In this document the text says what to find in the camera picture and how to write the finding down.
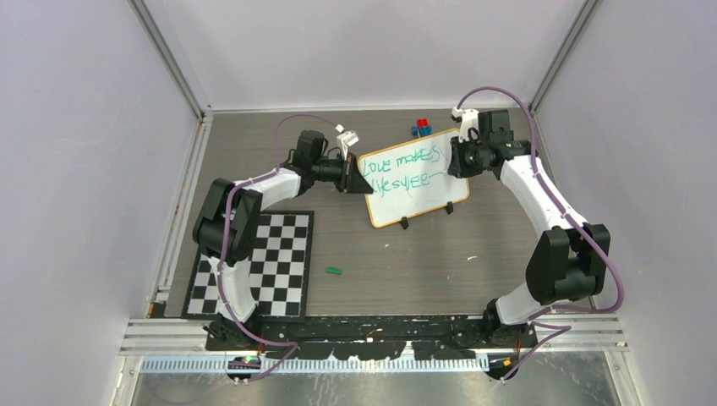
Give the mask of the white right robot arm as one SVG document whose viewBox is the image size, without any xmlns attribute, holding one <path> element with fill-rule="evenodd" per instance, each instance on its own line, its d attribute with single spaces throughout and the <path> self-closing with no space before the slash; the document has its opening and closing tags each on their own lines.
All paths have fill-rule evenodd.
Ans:
<svg viewBox="0 0 717 406">
<path fill-rule="evenodd" d="M 532 315 L 552 305 L 600 293 L 606 264 L 601 255 L 610 233 L 579 215 L 571 215 L 565 198 L 545 176 L 529 140 L 516 140 L 506 110 L 452 109 L 460 126 L 450 140 L 448 174 L 471 178 L 493 173 L 515 196 L 538 236 L 525 270 L 525 281 L 486 306 L 479 330 L 494 347 L 506 346 L 523 332 Z"/>
</svg>

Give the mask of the yellow framed whiteboard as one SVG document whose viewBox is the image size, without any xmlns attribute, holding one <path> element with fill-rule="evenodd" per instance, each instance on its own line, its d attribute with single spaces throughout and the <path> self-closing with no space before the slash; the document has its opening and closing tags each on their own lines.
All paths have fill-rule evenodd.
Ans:
<svg viewBox="0 0 717 406">
<path fill-rule="evenodd" d="M 362 155 L 358 168 L 374 192 L 365 196 L 370 223 L 383 228 L 470 196 L 465 178 L 447 173 L 452 149 L 449 129 Z"/>
</svg>

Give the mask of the black white chessboard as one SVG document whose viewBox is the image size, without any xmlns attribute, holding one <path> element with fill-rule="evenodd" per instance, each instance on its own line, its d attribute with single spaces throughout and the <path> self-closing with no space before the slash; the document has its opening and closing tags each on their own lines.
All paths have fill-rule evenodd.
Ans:
<svg viewBox="0 0 717 406">
<path fill-rule="evenodd" d="M 256 301 L 254 316 L 286 322 L 304 320 L 314 223 L 313 211 L 261 214 L 248 259 L 249 286 Z M 209 320 L 222 308 L 211 264 L 205 255 L 197 253 L 181 317 Z"/>
</svg>

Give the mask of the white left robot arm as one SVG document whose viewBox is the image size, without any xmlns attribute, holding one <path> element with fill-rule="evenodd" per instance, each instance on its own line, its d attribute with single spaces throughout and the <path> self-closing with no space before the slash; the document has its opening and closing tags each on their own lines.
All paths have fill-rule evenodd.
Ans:
<svg viewBox="0 0 717 406">
<path fill-rule="evenodd" d="M 374 190 L 359 170 L 350 147 L 359 140 L 352 130 L 337 127 L 338 154 L 326 155 L 326 137 L 304 130 L 287 160 L 270 172 L 241 181 L 218 178 L 211 183 L 192 238 L 211 263 L 222 318 L 230 320 L 227 339 L 248 350 L 260 340 L 258 326 L 249 321 L 257 304 L 249 286 L 246 260 L 254 249 L 263 210 L 299 197 L 317 182 L 333 184 L 344 194 L 371 195 Z"/>
</svg>

